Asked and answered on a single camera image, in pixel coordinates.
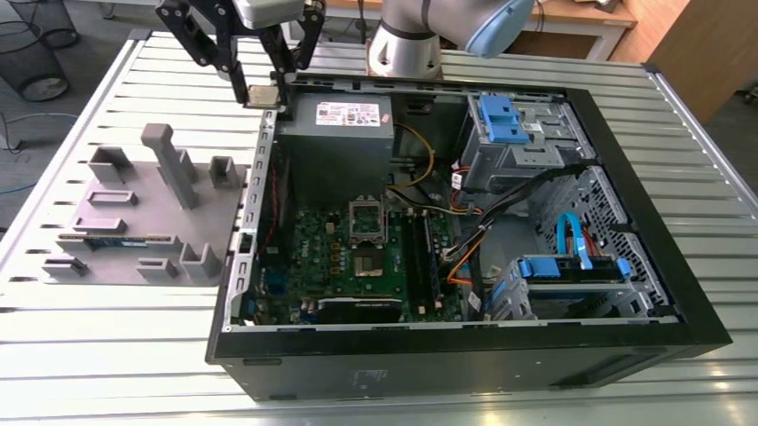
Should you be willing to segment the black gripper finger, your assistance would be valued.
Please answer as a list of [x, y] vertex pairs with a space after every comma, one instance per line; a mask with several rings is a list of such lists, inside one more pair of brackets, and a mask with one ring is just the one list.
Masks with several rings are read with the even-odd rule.
[[289, 84], [297, 80], [298, 72], [306, 70], [311, 64], [325, 24], [323, 11], [305, 11], [303, 16], [298, 19], [298, 24], [303, 31], [303, 38], [293, 49], [287, 45], [281, 26], [266, 28], [259, 35], [259, 40], [275, 68], [274, 75], [279, 90], [278, 105], [281, 109], [287, 109], [290, 106]]
[[[195, 63], [212, 66], [230, 81], [236, 102], [248, 102], [247, 83], [238, 60], [238, 30], [242, 23], [232, 1], [160, 1], [156, 15], [174, 34]], [[211, 39], [199, 25], [192, 12], [199, 12], [215, 29]]]

